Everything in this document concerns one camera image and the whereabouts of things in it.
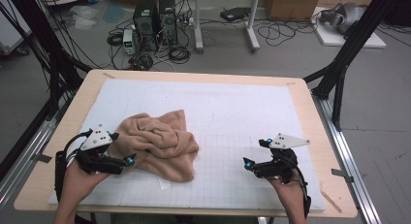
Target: beige towel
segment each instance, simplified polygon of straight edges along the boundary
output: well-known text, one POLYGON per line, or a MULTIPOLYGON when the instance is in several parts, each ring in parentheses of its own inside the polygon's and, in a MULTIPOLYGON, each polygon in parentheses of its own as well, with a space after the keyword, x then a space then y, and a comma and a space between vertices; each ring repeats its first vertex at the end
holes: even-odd
POLYGON ((194 178, 193 162, 199 151, 193 134, 186 131, 183 110, 160 117, 140 113, 123 120, 115 130, 118 139, 109 155, 124 158, 133 153, 135 165, 164 179, 187 182, 194 178))

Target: wooden table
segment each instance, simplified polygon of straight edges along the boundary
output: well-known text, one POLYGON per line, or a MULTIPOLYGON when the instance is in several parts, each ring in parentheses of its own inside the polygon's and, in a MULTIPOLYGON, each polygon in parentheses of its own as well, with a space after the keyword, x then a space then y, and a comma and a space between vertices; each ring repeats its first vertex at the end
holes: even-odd
MULTIPOLYGON (((316 217, 355 217, 357 209, 351 193, 340 176, 332 175, 332 169, 340 169, 326 130, 306 83, 302 79, 270 78, 250 76, 228 76, 208 74, 183 74, 161 72, 131 72, 94 70, 88 73, 79 92, 58 125, 50 139, 44 155, 54 157, 55 152, 75 136, 81 124, 88 115, 100 88, 105 80, 163 80, 163 81, 192 81, 192 82, 219 82, 238 84, 259 84, 273 86, 287 86, 293 97, 296 113, 299 118, 303 135, 311 141, 308 148, 310 157, 319 179, 321 193, 324 196, 326 210, 310 213, 316 217)), ((38 162, 30 177, 27 179, 15 201, 15 208, 19 210, 54 211, 56 205, 48 203, 49 196, 54 189, 54 161, 49 163, 38 162)), ((240 215, 240 216, 285 216, 283 211, 277 210, 242 210, 217 208, 134 208, 109 206, 80 206, 79 211, 93 212, 129 212, 129 213, 170 213, 170 214, 198 214, 198 215, 240 215)))

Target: human hand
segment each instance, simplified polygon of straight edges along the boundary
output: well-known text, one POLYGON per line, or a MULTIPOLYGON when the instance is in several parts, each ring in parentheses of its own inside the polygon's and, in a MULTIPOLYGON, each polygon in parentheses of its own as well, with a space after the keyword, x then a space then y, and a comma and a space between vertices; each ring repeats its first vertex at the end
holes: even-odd
POLYGON ((64 176, 63 191, 53 223, 74 223, 79 203, 93 191, 97 184, 109 175, 88 174, 81 169, 76 159, 73 160, 64 176))
POLYGON ((284 206, 287 216, 292 224, 305 224, 303 193, 297 171, 291 181, 283 184, 278 178, 269 177, 267 181, 274 187, 281 204, 284 206))

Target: computer tower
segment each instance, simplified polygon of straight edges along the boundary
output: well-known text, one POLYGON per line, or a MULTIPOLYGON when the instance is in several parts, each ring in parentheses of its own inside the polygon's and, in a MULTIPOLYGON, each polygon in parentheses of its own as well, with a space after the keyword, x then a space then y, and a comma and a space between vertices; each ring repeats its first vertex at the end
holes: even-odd
POLYGON ((138 32, 157 34, 160 31, 160 17, 156 0, 138 0, 133 21, 138 32))
POLYGON ((141 49, 143 51, 157 50, 156 37, 160 31, 160 16, 156 0, 138 0, 133 22, 141 49))
POLYGON ((175 0, 159 0, 163 44, 177 44, 175 0))

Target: desk leg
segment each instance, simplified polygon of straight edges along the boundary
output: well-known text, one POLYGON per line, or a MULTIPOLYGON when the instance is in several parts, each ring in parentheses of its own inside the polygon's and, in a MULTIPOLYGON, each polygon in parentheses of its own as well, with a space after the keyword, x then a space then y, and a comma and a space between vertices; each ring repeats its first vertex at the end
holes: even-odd
POLYGON ((257 6, 258 6, 258 0, 253 0, 253 3, 251 4, 250 20, 248 22, 245 22, 246 30, 247 30, 248 36, 250 37, 250 41, 251 41, 251 47, 252 47, 251 51, 252 52, 255 52, 256 50, 260 49, 260 45, 258 44, 256 34, 254 33, 254 29, 253 29, 257 6))
POLYGON ((274 221, 273 217, 257 217, 258 224, 272 224, 274 221))
POLYGON ((196 19, 194 25, 194 37, 196 38, 196 50, 199 53, 204 52, 202 28, 200 27, 200 2, 196 0, 196 19))

